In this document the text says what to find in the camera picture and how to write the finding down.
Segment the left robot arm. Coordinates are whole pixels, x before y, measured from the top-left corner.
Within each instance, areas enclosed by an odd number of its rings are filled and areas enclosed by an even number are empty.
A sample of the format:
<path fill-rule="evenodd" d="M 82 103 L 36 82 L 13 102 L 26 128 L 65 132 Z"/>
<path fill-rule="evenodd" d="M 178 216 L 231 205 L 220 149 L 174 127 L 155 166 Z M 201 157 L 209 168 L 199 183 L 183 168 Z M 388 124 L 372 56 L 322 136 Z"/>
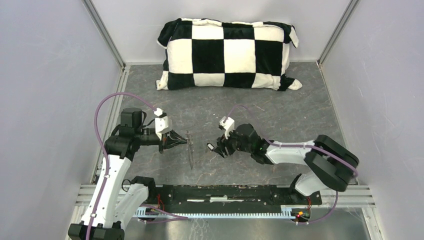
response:
<path fill-rule="evenodd" d="M 157 198 L 152 177 L 135 176 L 122 200 L 118 200 L 125 175 L 141 146 L 157 146 L 158 152 L 185 145 L 187 139 L 172 129 L 169 117 L 158 110 L 154 127 L 144 124 L 147 114 L 140 108 L 125 108 L 120 123 L 105 141 L 106 156 L 87 210 L 79 223 L 72 223 L 68 236 L 72 240 L 122 240 L 125 229 L 139 206 Z"/>

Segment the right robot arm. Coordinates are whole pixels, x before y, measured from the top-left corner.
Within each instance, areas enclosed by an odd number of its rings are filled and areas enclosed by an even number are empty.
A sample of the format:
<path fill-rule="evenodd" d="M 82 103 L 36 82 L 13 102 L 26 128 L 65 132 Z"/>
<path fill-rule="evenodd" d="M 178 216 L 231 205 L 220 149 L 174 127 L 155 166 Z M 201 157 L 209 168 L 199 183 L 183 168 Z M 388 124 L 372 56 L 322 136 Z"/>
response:
<path fill-rule="evenodd" d="M 224 134 L 216 145 L 208 143 L 207 148 L 223 158 L 244 152 L 262 165 L 295 164 L 309 168 L 309 172 L 295 178 L 288 191 L 295 204 L 302 204 L 313 193 L 326 188 L 344 192 L 358 175 L 357 156 L 327 135 L 292 143 L 262 138 L 250 123 L 221 129 Z"/>

